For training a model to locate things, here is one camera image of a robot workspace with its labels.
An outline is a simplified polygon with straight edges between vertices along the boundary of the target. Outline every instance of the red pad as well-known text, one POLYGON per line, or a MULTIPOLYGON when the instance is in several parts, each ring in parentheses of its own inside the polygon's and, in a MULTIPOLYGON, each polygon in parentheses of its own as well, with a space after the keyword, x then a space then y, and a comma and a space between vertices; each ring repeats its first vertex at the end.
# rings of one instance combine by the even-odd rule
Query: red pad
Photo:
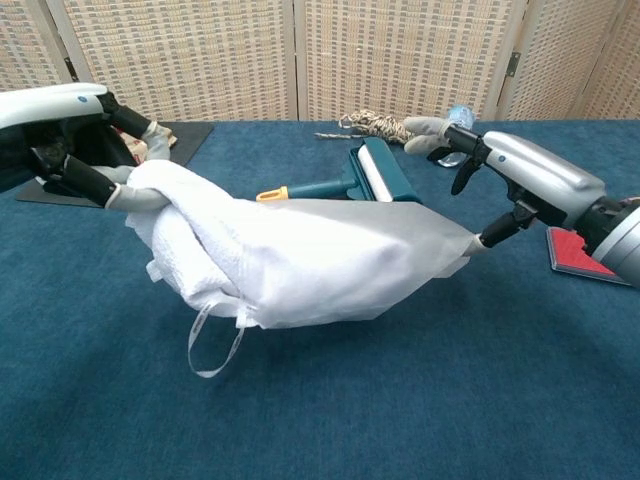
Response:
POLYGON ((628 285, 611 270, 584 253, 584 240, 577 233, 551 227, 547 230, 547 240, 551 268, 554 270, 628 285))

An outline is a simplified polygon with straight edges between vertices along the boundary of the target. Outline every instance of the black joint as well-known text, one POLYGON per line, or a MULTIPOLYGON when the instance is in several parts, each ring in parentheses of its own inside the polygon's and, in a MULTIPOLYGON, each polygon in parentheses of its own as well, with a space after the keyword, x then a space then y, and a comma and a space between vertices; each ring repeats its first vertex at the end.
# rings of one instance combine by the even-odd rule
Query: black joint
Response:
POLYGON ((111 92, 107 92, 104 95, 98 95, 98 100, 100 100, 105 113, 113 114, 120 109, 120 104, 116 100, 115 95, 111 92))

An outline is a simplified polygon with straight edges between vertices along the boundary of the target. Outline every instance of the towel tag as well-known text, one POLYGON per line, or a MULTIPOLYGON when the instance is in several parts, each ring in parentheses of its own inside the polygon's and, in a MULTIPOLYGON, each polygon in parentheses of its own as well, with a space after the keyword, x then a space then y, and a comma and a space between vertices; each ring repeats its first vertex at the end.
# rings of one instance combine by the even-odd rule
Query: towel tag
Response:
POLYGON ((191 362, 191 348, 193 347, 193 344, 198 338, 198 335, 200 335, 200 331, 202 330, 202 327, 204 326, 205 322, 207 321, 207 318, 209 317, 209 312, 214 306, 215 305, 213 304, 208 304, 202 310, 200 310, 200 312, 198 313, 198 316, 193 322, 191 331, 189 332, 189 342, 187 347, 187 359, 189 360, 189 367, 191 368, 191 371, 193 373, 195 373, 196 375, 202 378, 213 378, 218 373, 220 373, 224 369, 224 367, 227 366, 227 364, 231 361, 236 351, 238 350, 238 347, 240 346, 240 342, 242 341, 242 336, 244 335, 244 328, 241 328, 240 331, 238 332, 238 335, 236 335, 236 338, 233 341, 233 344, 231 345, 231 349, 227 354, 227 359, 224 361, 224 363, 220 367, 216 368, 215 370, 196 370, 193 367, 193 363, 191 362))

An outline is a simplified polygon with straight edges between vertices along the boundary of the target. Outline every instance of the string bundle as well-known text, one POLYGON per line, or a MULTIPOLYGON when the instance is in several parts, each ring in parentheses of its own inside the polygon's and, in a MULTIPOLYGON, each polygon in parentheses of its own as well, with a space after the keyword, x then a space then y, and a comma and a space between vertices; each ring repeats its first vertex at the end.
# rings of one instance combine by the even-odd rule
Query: string bundle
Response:
POLYGON ((344 129, 353 129, 358 133, 316 133, 316 138, 341 139, 380 137, 389 143, 404 145, 412 137, 402 122, 390 115, 380 115, 368 109, 358 110, 352 114, 343 115, 338 121, 338 126, 344 129))

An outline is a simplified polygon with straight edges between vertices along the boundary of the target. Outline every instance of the teal lint roller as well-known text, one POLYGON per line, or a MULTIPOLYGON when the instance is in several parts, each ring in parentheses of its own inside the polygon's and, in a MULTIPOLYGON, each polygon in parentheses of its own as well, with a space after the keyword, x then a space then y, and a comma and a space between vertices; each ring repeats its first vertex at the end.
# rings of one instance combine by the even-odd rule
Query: teal lint roller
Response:
POLYGON ((282 186, 263 192, 259 202, 288 198, 350 198, 378 202, 422 203, 404 175, 387 143, 367 137, 349 152, 341 177, 325 182, 282 186))

